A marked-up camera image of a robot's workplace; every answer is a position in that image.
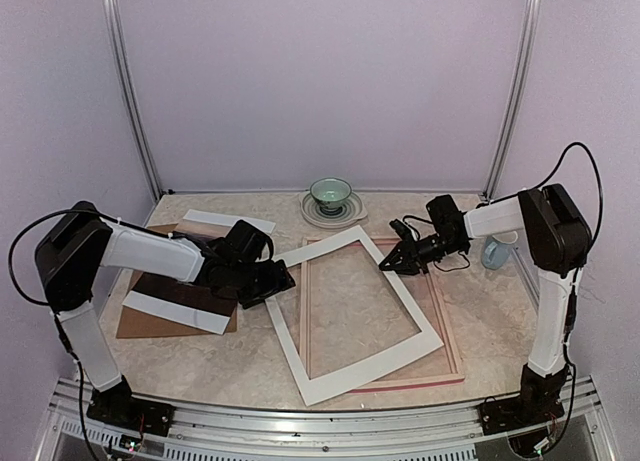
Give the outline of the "canyon photo print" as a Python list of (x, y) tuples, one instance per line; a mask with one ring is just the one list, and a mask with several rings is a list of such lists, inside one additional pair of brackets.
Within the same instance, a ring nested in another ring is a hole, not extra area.
[(180, 283), (174, 279), (143, 273), (124, 306), (223, 335), (237, 304), (215, 298), (210, 289)]

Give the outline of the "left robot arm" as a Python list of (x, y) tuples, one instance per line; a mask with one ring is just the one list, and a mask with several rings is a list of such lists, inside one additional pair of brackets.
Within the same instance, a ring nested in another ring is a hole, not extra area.
[(102, 411), (121, 426), (140, 415), (91, 304), (92, 288), (103, 267), (130, 269), (206, 288), (214, 300), (253, 307), (294, 287), (286, 264), (274, 257), (268, 234), (245, 220), (222, 237), (205, 240), (178, 232), (154, 232), (99, 212), (80, 201), (41, 217), (56, 225), (37, 244), (34, 261), (44, 292), (42, 305), (54, 316), (66, 349), (103, 393)]

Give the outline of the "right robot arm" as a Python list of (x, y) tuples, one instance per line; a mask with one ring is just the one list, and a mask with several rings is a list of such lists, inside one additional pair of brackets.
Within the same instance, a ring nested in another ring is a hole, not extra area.
[(561, 390), (567, 376), (575, 372), (568, 358), (568, 341), (582, 271), (599, 227), (589, 226), (568, 191), (550, 176), (532, 188), (466, 212), (452, 196), (439, 195), (427, 203), (426, 211), (425, 222), (434, 230), (427, 237), (416, 235), (405, 220), (391, 221), (399, 241), (380, 262), (381, 271), (425, 274), (450, 254), (467, 255), (474, 239), (524, 233), (538, 273), (538, 318), (511, 414), (520, 424), (535, 423), (549, 410), (550, 395)]

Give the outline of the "striped ceramic plate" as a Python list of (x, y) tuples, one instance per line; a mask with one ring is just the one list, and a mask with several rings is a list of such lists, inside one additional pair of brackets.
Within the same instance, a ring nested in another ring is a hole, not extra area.
[(321, 206), (308, 191), (300, 193), (298, 201), (304, 220), (321, 229), (344, 229), (368, 217), (368, 211), (356, 193), (352, 193), (339, 208), (329, 213), (321, 210)]

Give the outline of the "light blue mug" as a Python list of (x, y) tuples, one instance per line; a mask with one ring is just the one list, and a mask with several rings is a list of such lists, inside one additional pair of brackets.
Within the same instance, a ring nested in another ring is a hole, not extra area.
[(516, 231), (490, 235), (486, 238), (481, 255), (482, 265), (489, 270), (500, 269), (509, 259), (518, 240)]

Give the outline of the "green ceramic bowl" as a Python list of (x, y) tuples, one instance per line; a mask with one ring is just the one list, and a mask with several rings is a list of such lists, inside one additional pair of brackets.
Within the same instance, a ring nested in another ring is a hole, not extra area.
[(352, 187), (342, 179), (329, 177), (315, 181), (309, 192), (322, 214), (336, 216), (352, 194)]

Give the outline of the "pink wooden picture frame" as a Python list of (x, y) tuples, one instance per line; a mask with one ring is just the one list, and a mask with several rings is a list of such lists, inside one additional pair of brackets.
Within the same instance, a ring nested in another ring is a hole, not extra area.
[[(354, 394), (454, 385), (465, 380), (444, 302), (430, 275), (401, 279), (443, 346)], [(378, 354), (420, 332), (361, 243), (301, 264), (299, 355), (311, 379)]]

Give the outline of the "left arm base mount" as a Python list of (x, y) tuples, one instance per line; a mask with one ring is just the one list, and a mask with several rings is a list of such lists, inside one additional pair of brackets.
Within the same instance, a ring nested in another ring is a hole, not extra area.
[(161, 437), (168, 436), (174, 413), (173, 405), (136, 397), (126, 384), (103, 392), (94, 390), (87, 408), (91, 420)]

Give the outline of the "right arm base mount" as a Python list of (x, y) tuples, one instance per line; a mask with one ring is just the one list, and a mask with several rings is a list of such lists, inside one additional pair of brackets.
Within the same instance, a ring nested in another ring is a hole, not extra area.
[(483, 434), (503, 433), (561, 418), (565, 411), (560, 394), (568, 374), (567, 365), (556, 374), (547, 376), (541, 376), (524, 365), (517, 395), (485, 400), (478, 406)]

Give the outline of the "aluminium front rail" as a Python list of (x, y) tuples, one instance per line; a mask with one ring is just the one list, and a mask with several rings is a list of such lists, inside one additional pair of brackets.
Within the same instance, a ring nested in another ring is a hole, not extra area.
[(595, 388), (563, 393), (569, 420), (487, 434), (477, 401), (362, 412), (255, 410), (178, 402), (165, 436), (81, 421), (75, 385), (54, 392), (34, 460), (613, 460)]

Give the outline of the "right aluminium corner post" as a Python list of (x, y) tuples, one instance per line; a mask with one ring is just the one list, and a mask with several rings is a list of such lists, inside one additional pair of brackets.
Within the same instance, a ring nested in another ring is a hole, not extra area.
[(499, 130), (498, 143), (492, 159), (488, 179), (483, 189), (484, 197), (493, 199), (506, 166), (513, 140), (517, 118), (524, 96), (531, 57), (534, 52), (537, 26), (542, 0), (526, 0), (520, 41), (516, 53), (506, 109)]

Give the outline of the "aluminium corner post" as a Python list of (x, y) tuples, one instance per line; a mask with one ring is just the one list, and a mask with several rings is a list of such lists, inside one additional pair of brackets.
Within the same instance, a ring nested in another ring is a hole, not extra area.
[(516, 53), (506, 109), (499, 130), (498, 143), (492, 159), (488, 179), (483, 189), (484, 197), (493, 199), (506, 166), (513, 140), (517, 118), (524, 96), (531, 57), (534, 52), (537, 26), (542, 0), (526, 0), (520, 41)]
[(107, 30), (114, 57), (117, 77), (124, 107), (131, 127), (134, 145), (140, 157), (144, 177), (155, 202), (163, 195), (160, 177), (143, 127), (136, 98), (133, 78), (128, 63), (124, 31), (119, 13), (118, 0), (102, 0)]

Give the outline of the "left aluminium corner post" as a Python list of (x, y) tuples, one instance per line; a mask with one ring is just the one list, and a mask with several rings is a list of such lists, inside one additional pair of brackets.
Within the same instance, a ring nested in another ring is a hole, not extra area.
[(144, 177), (155, 202), (163, 195), (160, 177), (143, 127), (136, 98), (133, 78), (128, 63), (124, 31), (119, 13), (118, 0), (102, 0), (107, 30), (114, 57), (117, 77), (124, 107), (131, 127), (134, 145), (140, 157)]

